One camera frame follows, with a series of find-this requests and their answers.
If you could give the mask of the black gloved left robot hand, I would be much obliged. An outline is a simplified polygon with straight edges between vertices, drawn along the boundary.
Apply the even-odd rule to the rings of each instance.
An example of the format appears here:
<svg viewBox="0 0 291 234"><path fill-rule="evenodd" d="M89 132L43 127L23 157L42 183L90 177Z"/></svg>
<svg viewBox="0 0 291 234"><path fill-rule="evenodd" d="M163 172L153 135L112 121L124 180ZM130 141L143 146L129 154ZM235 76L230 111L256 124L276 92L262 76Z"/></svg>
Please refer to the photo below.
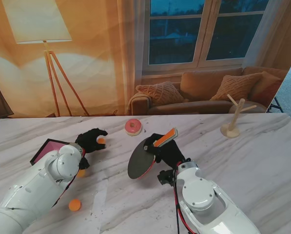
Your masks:
<svg viewBox="0 0 291 234"><path fill-rule="evenodd" d="M98 143L97 138L99 136L107 136L108 133L105 130L99 128L93 128L83 134L78 135L75 143L85 150L86 153L92 153L94 151L102 150L106 148L105 144Z"/></svg>

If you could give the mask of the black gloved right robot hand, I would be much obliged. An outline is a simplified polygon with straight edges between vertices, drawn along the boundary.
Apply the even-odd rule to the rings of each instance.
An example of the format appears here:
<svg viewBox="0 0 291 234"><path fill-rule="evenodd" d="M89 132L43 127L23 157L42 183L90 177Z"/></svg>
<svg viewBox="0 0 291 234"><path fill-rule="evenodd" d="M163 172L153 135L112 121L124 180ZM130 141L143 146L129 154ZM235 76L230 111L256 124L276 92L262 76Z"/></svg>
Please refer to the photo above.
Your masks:
<svg viewBox="0 0 291 234"><path fill-rule="evenodd" d="M181 153L174 140L169 141L161 147L155 147L154 142L161 139L162 137L163 135L153 133L145 140L143 146L146 147L145 151L155 156L156 163L164 161L168 166L175 170L179 163L184 162L186 158Z"/></svg>

